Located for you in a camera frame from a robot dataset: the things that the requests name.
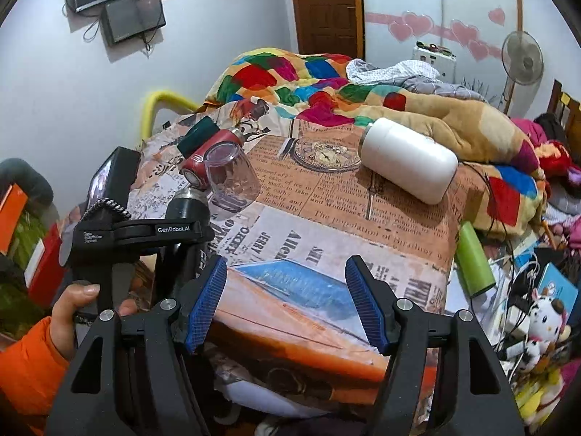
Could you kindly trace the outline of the person's left hand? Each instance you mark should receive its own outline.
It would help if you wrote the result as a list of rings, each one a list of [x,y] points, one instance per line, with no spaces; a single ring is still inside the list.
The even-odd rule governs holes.
[[[99,284],[73,283],[67,286],[52,308],[49,327],[50,339],[56,350],[67,361],[76,353],[74,315],[97,300]]]

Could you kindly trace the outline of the orange left sleeve forearm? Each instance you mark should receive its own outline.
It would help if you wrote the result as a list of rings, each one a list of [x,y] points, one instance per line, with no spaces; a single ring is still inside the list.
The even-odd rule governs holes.
[[[1,414],[11,419],[16,434],[44,434],[69,367],[51,340],[50,325],[51,318],[43,318],[1,352]]]

